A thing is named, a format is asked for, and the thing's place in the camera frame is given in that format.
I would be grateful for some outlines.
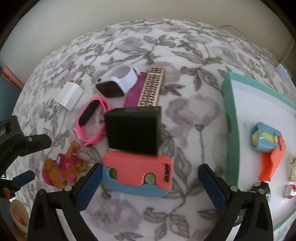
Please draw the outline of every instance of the blue gripper pad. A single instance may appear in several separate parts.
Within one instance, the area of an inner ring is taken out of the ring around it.
[[[225,212],[227,207],[227,197],[214,179],[218,178],[207,164],[202,164],[198,168],[198,179],[203,185],[209,198],[217,211]]]
[[[80,191],[77,193],[76,197],[76,210],[78,212],[84,211],[89,203],[91,202],[92,197],[94,196],[96,190],[98,189],[101,181],[102,181],[102,171],[103,165],[95,164],[90,171],[84,176],[88,178]]]
[[[16,187],[17,189],[20,189],[22,186],[26,185],[30,181],[33,181],[35,179],[35,173],[31,170],[28,170],[26,172],[23,172],[22,174],[14,177],[12,179],[12,186]]]

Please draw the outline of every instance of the blue and orange toy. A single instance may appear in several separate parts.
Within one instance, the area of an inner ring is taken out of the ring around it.
[[[168,156],[109,152],[103,156],[102,182],[113,191],[162,197],[172,188],[173,162]]]
[[[281,132],[262,122],[251,129],[251,147],[264,152],[259,180],[270,182],[286,152]]]

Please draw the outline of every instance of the white smartwatch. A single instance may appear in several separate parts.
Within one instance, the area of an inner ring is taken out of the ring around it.
[[[136,84],[140,74],[135,66],[122,64],[98,79],[96,88],[106,98],[122,97]]]

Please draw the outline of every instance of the floral tablecloth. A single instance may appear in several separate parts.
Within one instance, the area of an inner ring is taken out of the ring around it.
[[[217,175],[226,170],[227,124],[221,84],[228,71],[263,83],[291,101],[293,97],[275,70],[276,59],[255,43],[203,23],[179,20],[139,20],[108,26],[74,39],[42,60],[17,101],[17,115],[25,135],[45,133],[51,148],[18,158],[8,177],[28,169],[36,178],[17,193],[30,213],[37,191],[55,189],[42,179],[45,158],[65,153],[75,140],[73,125],[80,108],[99,95],[94,83],[108,69],[122,63],[141,71],[164,66],[161,88],[162,145],[160,154],[174,161],[173,187],[163,198],[147,198],[112,192],[99,187],[89,207],[81,213],[98,240],[203,240],[218,217],[198,181],[197,168],[207,163]],[[84,93],[72,112],[54,102],[67,81],[75,81]],[[124,98],[108,100],[122,107]],[[102,118],[90,122],[88,134]],[[102,162],[107,140],[79,155]],[[59,217],[70,240],[64,216]],[[278,230],[280,240],[288,229]]]

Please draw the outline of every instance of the blue object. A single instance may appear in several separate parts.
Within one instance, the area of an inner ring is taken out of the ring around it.
[[[170,192],[170,190],[160,189],[154,184],[143,184],[142,186],[132,186],[119,183],[116,179],[110,176],[109,167],[103,167],[103,183],[106,187],[116,192],[126,194],[145,196],[145,197],[162,197]]]
[[[31,170],[23,172],[22,174],[12,179],[12,186],[20,189],[22,186],[28,184],[30,181],[35,179],[35,173]]]
[[[91,202],[92,197],[102,181],[102,169],[103,165],[100,164],[77,194],[76,210],[78,212],[84,211]]]
[[[0,121],[11,117],[20,92],[0,76]]]
[[[197,173],[198,179],[211,199],[215,209],[225,212],[228,200],[224,192],[203,165],[199,166]]]
[[[257,130],[259,132],[258,144],[257,144],[257,146],[255,146],[252,141],[252,136]],[[258,122],[251,129],[251,147],[252,147],[252,149],[257,150],[257,151],[261,151],[261,152],[271,153],[275,149],[275,147],[280,148],[278,141],[276,143],[274,141],[270,141],[270,140],[265,139],[263,137],[263,134],[264,134],[263,132],[273,135],[277,140],[278,140],[278,137],[281,136],[281,132],[279,132],[275,128],[272,128],[271,126],[268,126],[262,122]]]

